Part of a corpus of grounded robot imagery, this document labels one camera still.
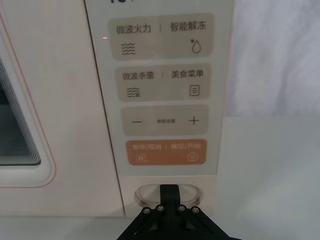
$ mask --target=beige panel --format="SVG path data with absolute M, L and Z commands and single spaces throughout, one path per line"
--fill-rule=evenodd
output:
M 208 130 L 207 105 L 130 106 L 122 109 L 127 136 L 201 135 Z
M 208 57 L 213 50 L 211 13 L 114 18 L 108 23 L 116 60 Z
M 115 71 L 118 96 L 124 102 L 198 100 L 210 95 L 211 66 L 130 66 Z

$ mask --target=plus sign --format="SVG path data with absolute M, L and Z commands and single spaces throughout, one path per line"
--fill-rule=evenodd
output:
M 198 120 L 198 119 L 196 119 L 196 117 L 195 117 L 195 116 L 193 116 L 193 119 L 192 119 L 192 120 L 189 120 L 189 122 L 193 122 L 193 125 L 195 125 L 195 124 L 196 124 L 196 122 L 199 122 L 199 120 Z

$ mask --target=black bracket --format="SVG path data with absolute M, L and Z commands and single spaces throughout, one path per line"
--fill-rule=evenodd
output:
M 160 186 L 160 205 L 145 207 L 117 240 L 239 240 L 197 206 L 181 204 L 178 185 Z

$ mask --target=water drop icon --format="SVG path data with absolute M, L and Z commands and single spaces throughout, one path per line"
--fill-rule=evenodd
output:
M 198 40 L 191 40 L 191 43 L 193 43 L 193 46 L 192 46 L 192 52 L 195 53 L 195 54 L 198 54 L 201 52 L 201 45 L 200 45 L 200 42 Z

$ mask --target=microwave oven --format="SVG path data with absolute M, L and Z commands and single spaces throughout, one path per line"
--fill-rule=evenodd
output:
M 0 215 L 213 211 L 233 0 L 1 0 Z

